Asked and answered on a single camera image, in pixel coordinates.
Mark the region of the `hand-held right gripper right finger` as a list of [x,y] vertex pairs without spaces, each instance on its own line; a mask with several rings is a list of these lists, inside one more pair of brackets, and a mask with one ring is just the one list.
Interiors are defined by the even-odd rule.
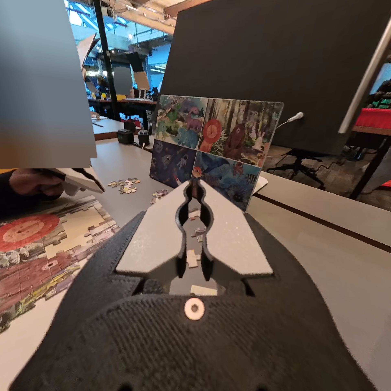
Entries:
[[272,276],[244,213],[204,180],[197,182],[203,233],[201,268],[206,281],[234,281]]

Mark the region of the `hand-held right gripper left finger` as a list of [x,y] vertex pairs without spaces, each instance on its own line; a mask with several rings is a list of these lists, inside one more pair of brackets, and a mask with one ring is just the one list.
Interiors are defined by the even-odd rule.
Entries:
[[116,272],[144,279],[183,277],[187,266],[187,236],[192,183],[186,181],[151,206],[144,214]]

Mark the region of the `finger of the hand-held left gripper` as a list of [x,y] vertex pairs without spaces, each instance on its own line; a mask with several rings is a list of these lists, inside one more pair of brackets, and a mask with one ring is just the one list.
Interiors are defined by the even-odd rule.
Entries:
[[96,193],[105,192],[105,188],[93,168],[77,168],[76,173],[76,182],[79,183],[82,188]]
[[81,185],[76,182],[77,174],[59,174],[59,178],[63,181],[63,190],[69,196],[74,196],[82,189],[88,190],[82,188]]

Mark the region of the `jigsaw puzzle board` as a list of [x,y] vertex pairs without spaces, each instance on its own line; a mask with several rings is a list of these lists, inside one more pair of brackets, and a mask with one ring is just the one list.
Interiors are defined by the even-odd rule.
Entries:
[[119,225],[93,196],[1,223],[0,332],[66,291]]

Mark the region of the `person's left forearm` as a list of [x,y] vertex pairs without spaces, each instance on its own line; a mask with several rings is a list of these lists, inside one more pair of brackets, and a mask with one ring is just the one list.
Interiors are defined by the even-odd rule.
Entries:
[[0,217],[1,219],[16,216],[28,212],[38,205],[56,199],[45,198],[44,196],[21,196],[15,193],[9,185],[12,172],[7,171],[0,175]]

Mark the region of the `person's left hand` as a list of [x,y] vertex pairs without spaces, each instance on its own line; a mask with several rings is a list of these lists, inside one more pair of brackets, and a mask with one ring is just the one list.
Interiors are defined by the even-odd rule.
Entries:
[[35,169],[14,170],[9,185],[21,196],[44,196],[56,199],[64,192],[64,182],[59,177]]

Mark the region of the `black office chair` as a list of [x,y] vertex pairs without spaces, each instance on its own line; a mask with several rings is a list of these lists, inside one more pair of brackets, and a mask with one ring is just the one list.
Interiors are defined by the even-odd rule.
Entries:
[[283,157],[282,157],[282,159],[280,161],[283,161],[285,159],[285,157],[287,157],[287,156],[294,157],[295,161],[292,164],[284,164],[284,165],[279,166],[279,167],[278,166],[274,166],[272,168],[268,168],[266,170],[267,173],[275,172],[277,170],[279,170],[279,171],[291,170],[292,171],[291,180],[293,180],[293,178],[295,176],[297,176],[299,174],[299,172],[302,172],[308,178],[310,178],[310,179],[314,180],[315,182],[317,182],[320,185],[319,186],[320,190],[325,190],[326,189],[324,182],[322,182],[318,178],[317,174],[315,173],[315,169],[303,165],[302,161],[305,160],[305,159],[309,159],[309,160],[313,160],[313,161],[322,163],[323,162],[322,159],[324,157],[329,156],[328,154],[322,154],[322,153],[317,153],[317,152],[312,152],[312,151],[307,151],[307,150],[302,150],[302,149],[291,149],[288,152],[284,153],[282,156]]

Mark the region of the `illustrated puzzle box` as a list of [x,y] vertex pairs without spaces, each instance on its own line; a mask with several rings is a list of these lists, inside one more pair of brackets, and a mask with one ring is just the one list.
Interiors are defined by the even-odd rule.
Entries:
[[282,102],[160,95],[149,176],[176,188],[203,180],[247,211]]

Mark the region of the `black support pole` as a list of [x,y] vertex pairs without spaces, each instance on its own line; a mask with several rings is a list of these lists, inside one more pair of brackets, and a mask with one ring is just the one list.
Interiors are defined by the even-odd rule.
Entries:
[[94,6],[95,15],[96,15],[95,17],[99,29],[99,35],[100,35],[100,41],[101,41],[102,53],[103,53],[102,55],[104,58],[105,69],[107,72],[107,81],[108,81],[109,91],[110,91],[112,111],[113,111],[114,119],[120,122],[118,102],[117,102],[116,90],[114,85],[113,69],[111,66],[110,51],[109,51],[107,36],[105,32],[105,23],[102,14],[101,1],[93,0],[93,6]]

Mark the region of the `red cloth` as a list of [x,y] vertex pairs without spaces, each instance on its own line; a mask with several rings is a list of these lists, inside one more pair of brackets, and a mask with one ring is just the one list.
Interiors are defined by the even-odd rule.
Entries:
[[356,120],[355,126],[390,130],[391,110],[363,108]]

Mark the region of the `black partition panel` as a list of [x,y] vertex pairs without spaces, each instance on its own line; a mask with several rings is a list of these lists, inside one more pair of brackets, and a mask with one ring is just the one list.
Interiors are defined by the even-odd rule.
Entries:
[[372,0],[208,1],[180,11],[160,93],[282,102],[275,145],[339,154],[338,134],[390,20]]

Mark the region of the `silver metal bar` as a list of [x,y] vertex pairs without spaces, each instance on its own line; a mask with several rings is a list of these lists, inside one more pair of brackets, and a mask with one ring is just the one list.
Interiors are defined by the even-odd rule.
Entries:
[[366,96],[369,94],[372,85],[383,66],[391,41],[391,21],[389,20],[387,26],[379,40],[379,43],[374,51],[374,54],[367,66],[364,75],[360,81],[358,89],[349,105],[345,117],[339,127],[338,134],[346,134],[349,129],[355,124],[364,103]]

